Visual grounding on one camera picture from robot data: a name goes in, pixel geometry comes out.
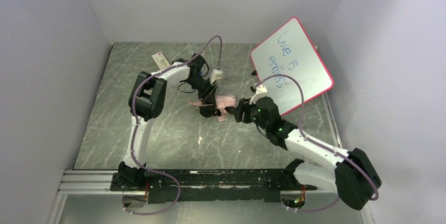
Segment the red border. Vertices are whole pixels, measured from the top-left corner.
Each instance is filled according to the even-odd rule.
[[[300,25],[300,27],[302,28],[303,32],[304,32],[305,35],[307,36],[308,41],[310,41],[311,46],[312,46],[313,49],[315,50],[316,55],[318,55],[319,60],[321,61],[322,65],[323,65],[323,67],[324,67],[324,69],[325,69],[325,71],[328,73],[328,76],[329,76],[330,79],[331,79],[331,86],[330,86],[329,88],[325,89],[324,91],[320,92],[319,94],[314,95],[313,97],[311,97],[311,98],[309,98],[309,99],[307,99],[307,100],[304,100],[303,102],[305,103],[305,102],[308,102],[308,101],[310,101],[310,100],[316,98],[317,96],[321,95],[322,93],[325,93],[326,91],[330,90],[330,89],[333,87],[333,85],[335,84],[335,81],[334,81],[333,78],[331,77],[330,72],[328,72],[327,67],[325,66],[325,64],[323,63],[322,59],[320,58],[320,55],[319,55],[318,51],[315,49],[315,46],[314,46],[313,42],[311,41],[310,37],[308,36],[308,33],[307,33],[307,31],[305,30],[305,28],[302,26],[302,23],[300,22],[299,18],[297,18],[297,17],[292,17],[290,20],[288,20],[286,23],[284,23],[282,26],[280,26],[276,31],[274,31],[271,35],[269,35],[265,40],[263,40],[260,44],[258,44],[254,49],[252,49],[251,52],[249,53],[249,55],[251,56],[252,64],[254,64],[254,69],[257,70],[257,68],[256,68],[256,64],[254,63],[254,60],[252,59],[252,52],[253,52],[257,47],[259,47],[264,41],[266,41],[268,38],[270,38],[272,35],[274,35],[277,31],[279,31],[279,29],[281,29],[283,26],[285,26],[287,23],[289,23],[289,22],[290,22],[291,20],[293,20],[293,19],[296,19],[297,22],[299,23],[299,25]],[[293,111],[294,109],[298,108],[299,106],[300,106],[300,104],[297,105],[297,106],[295,106],[294,108],[292,108],[292,109],[286,111],[286,112],[283,113],[282,115],[286,115],[287,113]]]

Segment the gray marble tabletop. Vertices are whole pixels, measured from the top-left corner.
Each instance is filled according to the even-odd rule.
[[[159,70],[151,55],[162,52],[168,61],[189,59],[203,43],[115,43],[97,92],[93,111],[75,163],[75,169],[116,169],[122,161],[130,135],[130,92],[139,72]],[[224,44],[218,95],[250,98],[249,89],[258,79],[249,53],[253,44]],[[204,58],[217,67],[219,44],[211,44]],[[167,90],[165,106],[157,118],[147,147],[147,166],[164,169],[283,168],[295,158],[294,152],[272,145],[253,124],[236,123],[233,116],[219,123],[203,118],[198,108],[187,103],[197,94]],[[296,123],[298,110],[285,119]],[[304,130],[333,144],[330,123],[322,97],[305,105]]]

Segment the whiteboard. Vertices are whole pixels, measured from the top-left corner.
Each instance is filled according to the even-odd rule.
[[[333,86],[333,79],[297,17],[290,19],[251,51],[259,79],[273,74],[290,75],[309,101]],[[286,114],[301,104],[296,84],[283,77],[267,80],[268,96]]]

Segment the pink cloth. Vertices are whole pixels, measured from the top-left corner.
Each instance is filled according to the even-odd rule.
[[[227,113],[225,110],[225,107],[235,107],[236,105],[236,98],[234,95],[227,95],[227,96],[215,96],[215,101],[217,102],[217,109],[220,110],[221,115],[218,116],[218,121],[222,122],[225,121],[225,114]],[[197,102],[192,102],[190,99],[187,99],[187,103],[193,105],[193,106],[212,106],[212,105],[203,105],[201,103],[201,100],[198,100]]]

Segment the marble surface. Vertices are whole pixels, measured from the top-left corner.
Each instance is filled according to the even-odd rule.
[[[130,92],[140,71],[154,72],[152,54],[162,52],[168,61],[188,59],[203,43],[115,43],[97,92],[94,108],[75,163],[75,169],[116,169],[122,161],[130,135]],[[218,82],[218,95],[249,98],[257,77],[249,53],[253,44],[224,44],[221,70],[225,79]],[[219,44],[211,44],[204,58],[211,69],[217,67]],[[197,94],[167,90],[165,108],[157,118],[147,147],[150,168],[283,168],[302,155],[272,145],[254,124],[236,123],[233,116],[219,123],[216,117],[203,118],[198,108],[186,100]],[[299,110],[285,119],[295,123]],[[322,97],[306,103],[304,130],[333,144]]]

